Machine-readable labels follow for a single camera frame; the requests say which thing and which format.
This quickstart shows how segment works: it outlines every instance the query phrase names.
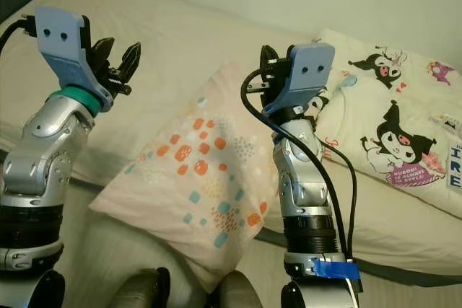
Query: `pillow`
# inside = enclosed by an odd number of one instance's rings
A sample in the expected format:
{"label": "pillow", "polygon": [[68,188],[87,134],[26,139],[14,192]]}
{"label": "pillow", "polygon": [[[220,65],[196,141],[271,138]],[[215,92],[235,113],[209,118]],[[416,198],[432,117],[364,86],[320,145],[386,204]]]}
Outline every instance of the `pillow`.
{"label": "pillow", "polygon": [[321,37],[336,57],[316,135],[357,170],[462,218],[461,75],[415,53]]}
{"label": "pillow", "polygon": [[276,197],[271,130],[240,101],[245,76],[223,66],[90,205],[167,241],[208,292]]}

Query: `pink pillow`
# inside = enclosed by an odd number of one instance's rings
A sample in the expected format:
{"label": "pink pillow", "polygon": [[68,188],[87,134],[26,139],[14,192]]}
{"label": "pink pillow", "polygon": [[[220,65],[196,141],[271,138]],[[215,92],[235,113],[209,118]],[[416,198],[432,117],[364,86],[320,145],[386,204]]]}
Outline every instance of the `pink pillow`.
{"label": "pink pillow", "polygon": [[207,291],[235,269],[276,197],[271,130],[240,101],[246,75],[223,66],[90,205],[167,241]]}

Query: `bed sheet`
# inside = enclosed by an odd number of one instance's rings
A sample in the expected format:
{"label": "bed sheet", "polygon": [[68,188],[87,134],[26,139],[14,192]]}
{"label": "bed sheet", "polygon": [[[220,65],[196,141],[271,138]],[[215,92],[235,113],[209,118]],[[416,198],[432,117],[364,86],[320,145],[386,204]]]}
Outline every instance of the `bed sheet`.
{"label": "bed sheet", "polygon": [[[142,41],[139,70],[130,97],[118,97],[114,110],[97,118],[88,148],[76,164],[75,177],[105,185],[171,115],[222,65],[239,61],[249,70],[258,65],[262,44],[284,52],[303,35],[249,24],[177,0],[34,0],[86,14],[92,39],[114,36],[111,62],[118,65],[126,47]],[[3,31],[17,15],[0,26]],[[58,87],[57,78],[40,57],[32,38],[15,33],[0,63],[0,148],[10,150],[24,122]],[[326,162],[349,215],[348,172]],[[462,274],[462,223],[416,198],[398,193],[360,175],[354,235],[355,255],[370,262],[435,274]],[[281,225],[277,203],[267,226]]]}

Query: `black ribbed joint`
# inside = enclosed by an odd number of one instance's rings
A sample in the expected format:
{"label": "black ribbed joint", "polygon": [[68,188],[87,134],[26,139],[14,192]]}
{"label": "black ribbed joint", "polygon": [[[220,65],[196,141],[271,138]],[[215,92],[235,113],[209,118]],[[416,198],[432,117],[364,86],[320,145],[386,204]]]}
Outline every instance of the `black ribbed joint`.
{"label": "black ribbed joint", "polygon": [[0,248],[31,248],[56,242],[62,218],[63,205],[0,206]]}
{"label": "black ribbed joint", "polygon": [[306,254],[337,252],[331,216],[290,216],[284,218],[287,251]]}

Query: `cartoon character print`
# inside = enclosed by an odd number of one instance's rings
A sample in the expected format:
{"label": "cartoon character print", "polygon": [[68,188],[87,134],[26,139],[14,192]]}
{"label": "cartoon character print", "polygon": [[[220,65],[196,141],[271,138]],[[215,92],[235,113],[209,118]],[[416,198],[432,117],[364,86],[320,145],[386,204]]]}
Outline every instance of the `cartoon character print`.
{"label": "cartoon character print", "polygon": [[391,82],[401,76],[401,64],[407,59],[407,55],[402,51],[393,56],[387,55],[387,48],[383,48],[382,53],[374,53],[363,61],[348,61],[349,65],[356,66],[362,70],[374,70],[377,80],[391,89]]}
{"label": "cartoon character print", "polygon": [[450,66],[442,65],[439,61],[431,61],[427,65],[428,72],[436,78],[438,82],[446,83],[450,86],[450,82],[447,79],[448,73],[454,71],[454,68]]}
{"label": "cartoon character print", "polygon": [[329,99],[326,97],[327,88],[322,88],[322,90],[308,103],[305,116],[311,122],[313,128],[315,127],[316,119],[318,119],[319,112],[328,104]]}
{"label": "cartoon character print", "polygon": [[[391,104],[383,116],[385,122],[377,127],[378,141],[361,138],[368,162],[376,172],[387,174],[386,180],[397,186],[417,186],[440,179],[444,170],[441,170],[437,155],[430,153],[436,140],[404,131],[399,124],[398,105],[394,100]],[[431,167],[427,165],[430,157],[435,160]],[[434,172],[422,166],[422,160]]]}

